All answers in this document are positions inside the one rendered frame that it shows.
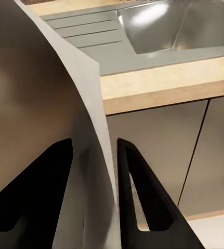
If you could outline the paper coffee filter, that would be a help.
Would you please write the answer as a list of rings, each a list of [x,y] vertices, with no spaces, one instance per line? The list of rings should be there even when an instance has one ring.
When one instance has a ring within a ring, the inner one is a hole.
[[[99,63],[0,0],[0,191],[52,144],[73,160],[51,249],[122,249]]]

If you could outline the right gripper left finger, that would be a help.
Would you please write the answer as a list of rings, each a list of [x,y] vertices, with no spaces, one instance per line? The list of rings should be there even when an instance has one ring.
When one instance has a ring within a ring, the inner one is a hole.
[[[0,191],[0,249],[51,249],[72,160],[56,142]]]

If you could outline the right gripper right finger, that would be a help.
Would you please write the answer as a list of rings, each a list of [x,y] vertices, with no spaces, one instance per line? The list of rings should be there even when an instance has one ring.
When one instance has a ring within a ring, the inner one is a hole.
[[[117,139],[122,249],[205,249],[138,148]],[[150,231],[137,227],[129,173]]]

